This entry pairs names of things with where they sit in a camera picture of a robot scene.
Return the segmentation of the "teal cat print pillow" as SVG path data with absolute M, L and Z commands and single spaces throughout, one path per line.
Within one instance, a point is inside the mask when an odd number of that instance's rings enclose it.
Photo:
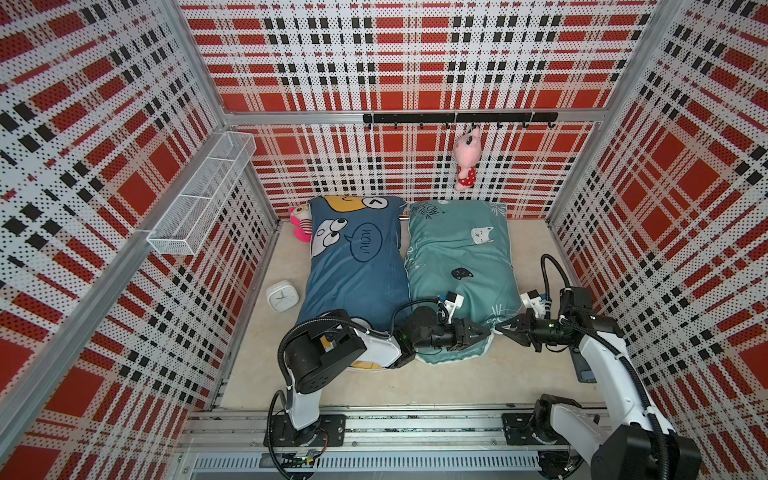
M 405 269 L 414 299 L 454 292 L 455 316 L 489 329 L 522 307 L 510 254 L 507 208 L 480 200 L 410 205 Z

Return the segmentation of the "blue cartoon print pillow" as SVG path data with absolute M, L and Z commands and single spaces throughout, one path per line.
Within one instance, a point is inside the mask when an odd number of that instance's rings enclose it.
M 311 269 L 298 325 L 343 310 L 371 330 L 392 331 L 393 313 L 411 300 L 400 252 L 405 206 L 394 196 L 309 202 Z

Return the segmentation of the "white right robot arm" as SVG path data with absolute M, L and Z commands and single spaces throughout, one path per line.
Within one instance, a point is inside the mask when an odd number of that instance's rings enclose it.
M 594 479 L 695 479 L 702 456 L 659 410 L 629 357 L 617 323 L 586 308 L 563 310 L 558 319 L 526 311 L 496 326 L 516 343 L 540 350 L 575 346 L 589 365 L 611 428 L 602 428 L 578 402 L 544 394 L 522 434 L 541 444 L 566 441 Z

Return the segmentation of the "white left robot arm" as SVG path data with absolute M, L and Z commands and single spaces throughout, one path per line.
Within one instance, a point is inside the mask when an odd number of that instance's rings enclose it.
M 395 308 L 389 327 L 377 330 L 343 309 L 321 314 L 286 333 L 277 351 L 285 388 L 268 411 L 264 445 L 298 447 L 343 443 L 344 417 L 320 413 L 322 390 L 348 369 L 396 370 L 419 355 L 468 350 L 491 337 L 491 329 L 454 315 L 455 303 L 418 299 Z

